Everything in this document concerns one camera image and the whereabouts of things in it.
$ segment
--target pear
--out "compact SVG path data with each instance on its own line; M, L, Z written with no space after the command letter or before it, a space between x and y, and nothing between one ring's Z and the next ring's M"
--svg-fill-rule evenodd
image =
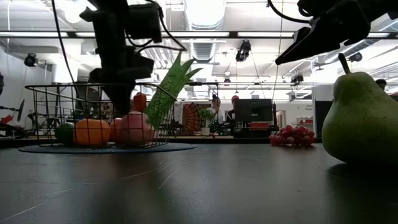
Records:
M367 73L340 76L322 128L322 143L348 164L398 166L398 103Z

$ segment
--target table surface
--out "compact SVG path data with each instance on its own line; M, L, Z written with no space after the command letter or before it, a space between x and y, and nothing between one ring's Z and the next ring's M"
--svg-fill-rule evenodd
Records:
M396 173L350 167L320 144L103 155L0 150L0 223L397 222Z

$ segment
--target desk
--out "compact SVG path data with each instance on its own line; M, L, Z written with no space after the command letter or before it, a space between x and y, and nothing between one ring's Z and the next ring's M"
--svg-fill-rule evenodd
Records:
M316 148L199 145L157 154L0 150L0 223L397 223L391 171Z

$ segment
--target metal wire basket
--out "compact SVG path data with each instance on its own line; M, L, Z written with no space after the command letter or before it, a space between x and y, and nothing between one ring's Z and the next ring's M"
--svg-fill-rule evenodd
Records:
M167 109L159 100L150 104L159 108L160 114L148 117L133 111L121 116L112 101L103 91L107 86L122 84L56 84L29 85L33 91L34 113L32 129L37 139L55 140L68 147L138 147L150 148L167 144L172 133L174 105L177 99L159 86L151 83L137 83L136 90L144 88L156 92L159 99L167 97L172 105ZM129 101L131 108L137 102ZM140 102L146 107L148 101Z

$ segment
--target dark blue mat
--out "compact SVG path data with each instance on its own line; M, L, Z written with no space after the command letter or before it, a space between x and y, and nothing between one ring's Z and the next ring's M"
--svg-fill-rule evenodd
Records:
M41 145L41 146L26 146L18 150L21 152L34 152L34 153L56 153L56 154L109 154L109 153L150 153L150 152L171 152L181 151L196 148L193 144L184 143L168 143L162 146L156 146L148 149L143 148L78 148L78 147L65 147L61 144L56 145Z

